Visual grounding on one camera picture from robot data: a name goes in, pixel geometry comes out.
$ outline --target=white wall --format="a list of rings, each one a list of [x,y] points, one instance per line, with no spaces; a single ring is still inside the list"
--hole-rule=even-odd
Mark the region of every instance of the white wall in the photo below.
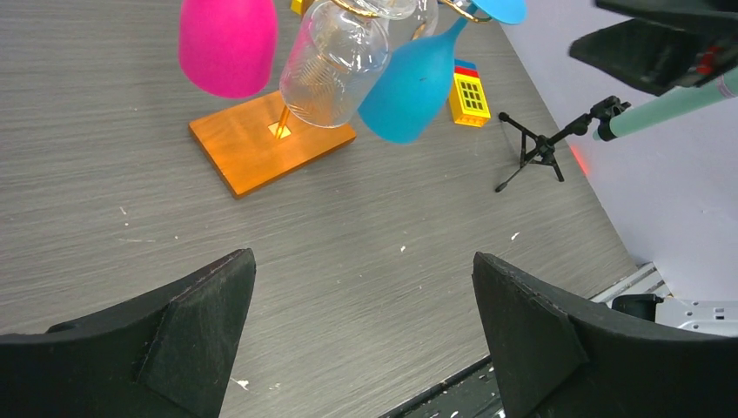
[[[559,126],[612,94],[634,106],[652,98],[567,54],[624,18],[586,0],[530,0],[526,22],[505,27]],[[738,300],[736,127],[733,100],[609,143],[568,141],[635,261],[652,260],[681,298]]]

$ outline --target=lego block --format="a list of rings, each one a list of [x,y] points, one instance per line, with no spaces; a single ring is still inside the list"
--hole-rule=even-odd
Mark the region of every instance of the lego block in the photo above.
[[[469,70],[477,71],[477,65],[475,63],[470,63],[468,61],[463,61],[463,60],[458,59],[458,58],[457,59],[454,59],[453,61],[454,61],[453,62],[453,65],[456,66],[456,67],[467,68]]]
[[[302,0],[292,0],[292,5],[290,6],[290,9],[294,11],[295,13],[301,15],[302,14]]]
[[[453,122],[458,125],[483,126],[492,116],[486,102],[481,80],[465,74],[453,74],[453,86],[448,98]]]
[[[469,70],[468,68],[464,67],[456,67],[453,69],[453,72],[455,72],[456,74],[464,74],[465,76],[469,77],[480,77],[480,74],[476,70]]]

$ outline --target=pink glass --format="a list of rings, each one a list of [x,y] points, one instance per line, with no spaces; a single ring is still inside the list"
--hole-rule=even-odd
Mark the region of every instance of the pink glass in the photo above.
[[[277,32],[272,0],[184,0],[179,65],[210,94],[251,96],[269,83]]]

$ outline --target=black tripod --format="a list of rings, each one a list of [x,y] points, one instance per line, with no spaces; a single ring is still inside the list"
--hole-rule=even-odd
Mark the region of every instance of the black tripod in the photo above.
[[[559,164],[556,162],[556,157],[554,156],[556,143],[572,134],[582,136],[587,133],[587,128],[589,127],[589,124],[592,123],[593,119],[607,122],[611,118],[623,113],[628,107],[630,107],[630,103],[621,103],[619,98],[610,96],[609,98],[606,98],[592,106],[589,113],[579,116],[551,138],[544,137],[543,135],[536,135],[529,131],[525,126],[512,120],[510,115],[507,113],[500,113],[500,121],[514,126],[521,133],[520,168],[514,172],[509,179],[500,183],[500,185],[498,185],[494,190],[497,193],[502,192],[502,190],[507,187],[507,183],[510,183],[510,180],[514,179],[515,176],[517,176],[522,169],[526,168],[526,165],[528,164],[548,165],[549,167],[553,167],[559,181],[564,181],[564,175],[561,174],[561,169],[559,168]],[[526,149],[526,138],[528,137],[535,141],[535,148],[530,152]]]

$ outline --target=orange wooden base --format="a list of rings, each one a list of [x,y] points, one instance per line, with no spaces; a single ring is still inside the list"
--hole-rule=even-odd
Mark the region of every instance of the orange wooden base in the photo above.
[[[276,139],[271,125],[279,121],[284,105],[275,91],[190,122],[192,134],[236,199],[356,138],[349,125],[318,128],[290,115],[289,131]]]

